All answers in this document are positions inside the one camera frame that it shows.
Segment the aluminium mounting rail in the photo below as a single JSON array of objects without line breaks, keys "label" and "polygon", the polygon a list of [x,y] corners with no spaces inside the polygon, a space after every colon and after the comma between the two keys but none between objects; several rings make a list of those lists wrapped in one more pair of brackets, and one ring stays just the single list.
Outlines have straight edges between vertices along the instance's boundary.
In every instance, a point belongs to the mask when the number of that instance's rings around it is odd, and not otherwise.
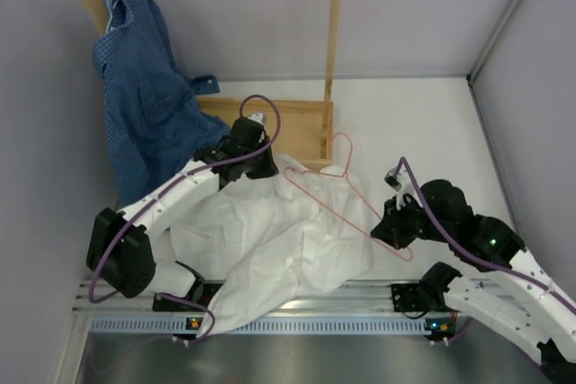
[{"label": "aluminium mounting rail", "polygon": [[[392,317],[392,282],[347,281],[343,286],[316,297],[297,297],[268,313],[270,317]],[[73,302],[75,314],[138,315],[153,312],[153,296],[126,299],[116,295],[99,304],[88,300],[88,282],[82,281]]]}]

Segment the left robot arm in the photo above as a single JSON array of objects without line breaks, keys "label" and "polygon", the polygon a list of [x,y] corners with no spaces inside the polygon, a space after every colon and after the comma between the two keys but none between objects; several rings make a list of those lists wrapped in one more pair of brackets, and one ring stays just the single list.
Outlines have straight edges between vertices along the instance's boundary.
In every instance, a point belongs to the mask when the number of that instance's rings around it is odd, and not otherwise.
[{"label": "left robot arm", "polygon": [[229,134],[199,150],[151,194],[121,210],[102,210],[86,257],[93,279],[106,281],[127,299],[152,293],[185,311],[199,308],[204,278],[183,260],[162,257],[157,241],[194,205],[241,176],[258,180],[277,175],[265,125],[262,112],[239,117]]}]

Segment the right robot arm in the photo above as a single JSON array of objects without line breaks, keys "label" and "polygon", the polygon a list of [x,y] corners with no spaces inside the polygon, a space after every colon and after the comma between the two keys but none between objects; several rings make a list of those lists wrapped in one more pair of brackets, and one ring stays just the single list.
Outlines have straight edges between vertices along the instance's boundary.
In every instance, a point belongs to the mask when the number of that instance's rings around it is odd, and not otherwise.
[{"label": "right robot arm", "polygon": [[552,383],[575,381],[575,302],[524,240],[500,219],[473,212],[447,180],[420,188],[387,175],[395,191],[373,238],[396,250],[416,240],[443,243],[453,264],[436,259],[416,292],[430,311],[453,309],[505,337]]}]

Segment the white shirt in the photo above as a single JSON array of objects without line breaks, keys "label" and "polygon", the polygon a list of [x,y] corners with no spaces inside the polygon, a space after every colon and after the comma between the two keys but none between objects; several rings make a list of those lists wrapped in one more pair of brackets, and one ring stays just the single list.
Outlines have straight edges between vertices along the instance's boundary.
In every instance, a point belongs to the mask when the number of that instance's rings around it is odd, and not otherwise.
[{"label": "white shirt", "polygon": [[244,326],[296,297],[326,294],[372,266],[371,241],[342,224],[283,177],[246,177],[201,201],[170,228],[176,258],[221,280],[202,334]]}]

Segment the blue checkered shirt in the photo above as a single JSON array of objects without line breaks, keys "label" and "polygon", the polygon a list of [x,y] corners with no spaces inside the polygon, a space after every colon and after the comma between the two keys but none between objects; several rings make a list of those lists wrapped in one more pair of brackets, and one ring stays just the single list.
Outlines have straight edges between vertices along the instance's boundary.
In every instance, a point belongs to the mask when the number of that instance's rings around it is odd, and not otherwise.
[{"label": "blue checkered shirt", "polygon": [[93,62],[103,79],[107,152],[122,206],[153,192],[229,132],[197,102],[219,92],[217,78],[189,78],[178,69],[154,0],[112,1],[112,28],[95,42]]}]

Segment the aluminium corner frame post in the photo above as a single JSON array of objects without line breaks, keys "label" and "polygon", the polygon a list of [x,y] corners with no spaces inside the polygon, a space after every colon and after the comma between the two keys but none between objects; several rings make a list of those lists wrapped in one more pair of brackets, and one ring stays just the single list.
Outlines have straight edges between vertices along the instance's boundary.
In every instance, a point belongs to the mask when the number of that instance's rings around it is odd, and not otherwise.
[{"label": "aluminium corner frame post", "polygon": [[498,46],[501,38],[512,24],[515,15],[519,11],[525,0],[508,0],[504,9],[492,27],[486,42],[482,45],[480,54],[474,61],[469,73],[466,75],[466,81],[469,86],[473,86],[480,76],[486,62],[489,60],[492,52]]}]

